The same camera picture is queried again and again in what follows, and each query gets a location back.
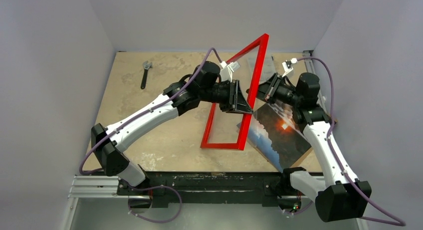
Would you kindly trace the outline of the red picture frame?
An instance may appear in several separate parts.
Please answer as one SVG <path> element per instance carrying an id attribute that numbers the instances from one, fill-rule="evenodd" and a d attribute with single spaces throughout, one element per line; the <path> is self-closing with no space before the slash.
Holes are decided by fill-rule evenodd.
<path id="1" fill-rule="evenodd" d="M 251 108 L 255 107 L 255 97 L 266 57 L 269 41 L 267 33 L 230 57 L 226 63 L 238 63 L 233 79 L 240 80 L 242 96 Z M 243 150 L 246 145 L 252 114 L 226 114 L 213 104 L 203 133 L 202 149 Z"/>

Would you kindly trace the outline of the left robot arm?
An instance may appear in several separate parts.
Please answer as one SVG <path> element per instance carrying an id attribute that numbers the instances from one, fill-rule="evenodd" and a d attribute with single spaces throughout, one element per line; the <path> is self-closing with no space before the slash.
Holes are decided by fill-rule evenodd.
<path id="1" fill-rule="evenodd" d="M 164 89 L 150 104 L 119 123 L 91 129 L 92 151 L 106 176 L 117 176 L 129 184 L 138 195 L 149 187 L 145 171 L 131 162 L 124 152 L 139 138 L 157 126 L 195 109 L 200 102 L 219 105 L 224 113 L 252 114 L 253 109 L 244 98 L 239 80 L 223 74 L 229 65 L 204 61 L 192 74 Z"/>

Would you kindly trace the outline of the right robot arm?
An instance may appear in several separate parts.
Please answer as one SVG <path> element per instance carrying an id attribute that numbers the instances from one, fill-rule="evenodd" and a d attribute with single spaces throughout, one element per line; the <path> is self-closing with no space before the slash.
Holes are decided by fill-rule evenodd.
<path id="1" fill-rule="evenodd" d="M 319 77 L 312 73 L 302 73 L 295 87 L 286 84 L 280 74 L 258 86 L 257 99 L 292 106 L 294 123 L 314 150 L 324 176 L 324 181 L 319 181 L 304 168 L 290 168 L 283 171 L 280 187 L 285 193 L 298 190 L 307 196 L 324 222 L 361 218 L 372 189 L 342 157 L 331 134 L 334 121 L 317 103 L 319 91 Z"/>

